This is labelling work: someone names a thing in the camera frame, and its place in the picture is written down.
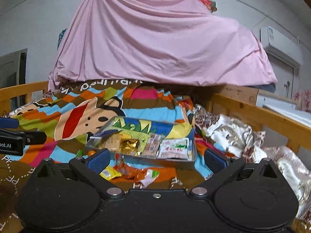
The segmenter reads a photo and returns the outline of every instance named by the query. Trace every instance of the silver bolt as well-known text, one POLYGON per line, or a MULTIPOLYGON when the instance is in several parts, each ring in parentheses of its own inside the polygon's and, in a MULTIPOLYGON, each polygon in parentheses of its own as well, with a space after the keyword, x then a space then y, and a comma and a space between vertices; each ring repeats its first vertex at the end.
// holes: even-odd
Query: silver bolt
POLYGON ((109 195, 116 196, 122 193, 122 189, 118 187, 111 187, 111 188, 108 188, 106 192, 109 195))
POLYGON ((192 192, 197 195, 204 195, 207 193, 207 190, 204 187, 195 187, 192 189, 192 192))
POLYGON ((153 197, 158 199, 161 197, 161 194, 153 194, 153 197))

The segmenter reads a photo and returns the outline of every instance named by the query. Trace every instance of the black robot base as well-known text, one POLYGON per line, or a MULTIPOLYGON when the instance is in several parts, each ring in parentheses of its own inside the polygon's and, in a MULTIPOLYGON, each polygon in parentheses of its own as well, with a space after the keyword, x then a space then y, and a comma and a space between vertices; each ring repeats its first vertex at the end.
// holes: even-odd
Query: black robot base
POLYGON ((298 201, 269 158, 233 157, 189 191, 124 192, 99 175, 109 161, 107 149, 67 165, 44 159, 18 200, 22 232, 293 232, 298 201))

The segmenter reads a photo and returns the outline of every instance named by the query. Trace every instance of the white air conditioner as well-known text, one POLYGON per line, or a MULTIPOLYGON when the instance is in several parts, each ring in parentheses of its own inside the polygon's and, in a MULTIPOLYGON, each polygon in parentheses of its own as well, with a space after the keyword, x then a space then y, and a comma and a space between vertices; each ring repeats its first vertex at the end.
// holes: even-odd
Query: white air conditioner
POLYGON ((260 41, 265 51, 281 60, 291 67, 300 67, 303 65, 302 52, 297 43, 289 40, 283 34, 273 29, 266 27, 260 29, 260 41))

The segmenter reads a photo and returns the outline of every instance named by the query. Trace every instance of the box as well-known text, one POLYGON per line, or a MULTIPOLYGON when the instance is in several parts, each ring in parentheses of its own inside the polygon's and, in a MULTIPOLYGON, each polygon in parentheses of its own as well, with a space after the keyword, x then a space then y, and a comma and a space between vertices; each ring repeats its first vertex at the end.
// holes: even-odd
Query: box
MULTIPOLYGON (((164 122, 157 122, 157 121, 150 121, 150 120, 142 120, 142 119, 135 119, 135 118, 129 118, 129 117, 121 117, 116 116, 111 118, 107 123, 102 126, 98 132, 102 132, 108 129, 113 128, 116 129, 122 129, 122 125, 128 125, 129 123, 132 127, 130 127, 133 131, 139 131, 139 132, 146 132, 149 128, 150 133, 154 132, 156 134, 163 134, 164 130, 169 130, 174 125, 178 125, 179 123, 164 123, 164 122), (146 127, 141 127, 141 123, 147 124, 146 127), (159 133, 155 131, 155 129, 152 130, 153 126, 159 127, 159 133)), ((191 130, 189 133, 189 146, 192 149, 192 158, 191 160, 182 160, 182 159, 157 159, 157 158, 149 158, 144 156, 130 156, 122 153, 114 153, 110 152, 111 159, 115 159, 116 154, 122 155, 124 158, 124 161, 127 163, 137 163, 137 164, 146 164, 148 166, 161 166, 161 167, 174 167, 178 169, 194 169, 194 163, 197 157, 197 149, 195 146, 194 141, 194 129, 191 130)), ((97 139, 90 139, 86 144, 86 150, 94 150, 97 149, 99 146, 97 139)))

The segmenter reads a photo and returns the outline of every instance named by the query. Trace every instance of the green object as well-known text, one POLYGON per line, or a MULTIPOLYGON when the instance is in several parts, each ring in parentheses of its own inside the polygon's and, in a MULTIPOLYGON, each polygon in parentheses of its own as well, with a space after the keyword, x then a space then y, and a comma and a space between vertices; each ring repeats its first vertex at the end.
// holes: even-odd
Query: green object
POLYGON ((83 151, 82 150, 79 150, 76 157, 82 157, 83 156, 83 151))

